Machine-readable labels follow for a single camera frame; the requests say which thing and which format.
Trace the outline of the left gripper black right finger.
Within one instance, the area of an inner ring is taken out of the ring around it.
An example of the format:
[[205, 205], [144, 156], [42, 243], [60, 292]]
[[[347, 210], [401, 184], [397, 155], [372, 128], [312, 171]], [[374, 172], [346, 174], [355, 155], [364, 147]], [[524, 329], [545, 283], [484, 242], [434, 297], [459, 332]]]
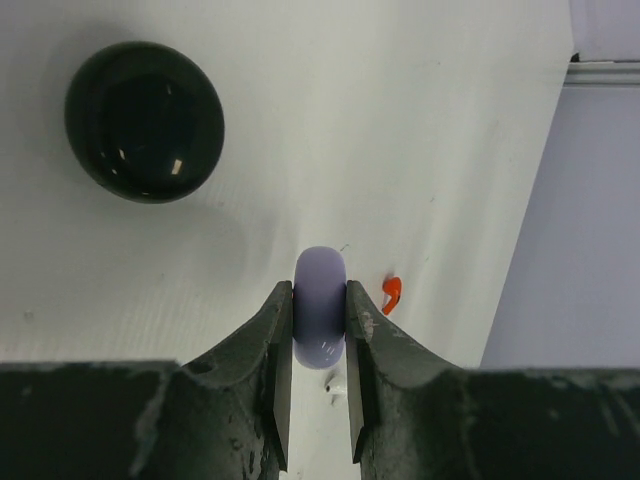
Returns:
[[365, 479], [635, 479], [635, 369], [457, 367], [346, 287], [352, 458]]

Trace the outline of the purple round charging case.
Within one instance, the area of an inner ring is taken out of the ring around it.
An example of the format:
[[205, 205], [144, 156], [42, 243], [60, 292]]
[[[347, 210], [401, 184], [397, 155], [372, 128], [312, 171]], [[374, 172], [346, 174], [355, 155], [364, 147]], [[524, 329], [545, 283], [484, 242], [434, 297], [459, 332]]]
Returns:
[[343, 257], [330, 247], [310, 247], [297, 259], [293, 286], [294, 353], [307, 368], [329, 369], [343, 354], [346, 282]]

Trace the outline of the black round charging case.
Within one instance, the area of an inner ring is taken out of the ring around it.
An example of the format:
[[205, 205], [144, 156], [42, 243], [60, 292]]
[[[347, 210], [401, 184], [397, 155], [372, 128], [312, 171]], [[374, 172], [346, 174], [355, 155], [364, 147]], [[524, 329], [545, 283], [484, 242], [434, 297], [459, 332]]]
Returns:
[[87, 58], [65, 96], [67, 139], [101, 187], [130, 201], [187, 197], [212, 175], [225, 139], [220, 98], [186, 55], [143, 41]]

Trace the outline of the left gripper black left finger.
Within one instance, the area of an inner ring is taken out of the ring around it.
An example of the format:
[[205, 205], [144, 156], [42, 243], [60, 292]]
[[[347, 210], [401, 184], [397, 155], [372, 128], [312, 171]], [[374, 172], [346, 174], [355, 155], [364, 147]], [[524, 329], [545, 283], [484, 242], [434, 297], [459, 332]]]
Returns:
[[276, 479], [288, 466], [292, 285], [186, 364], [1, 367], [5, 479]]

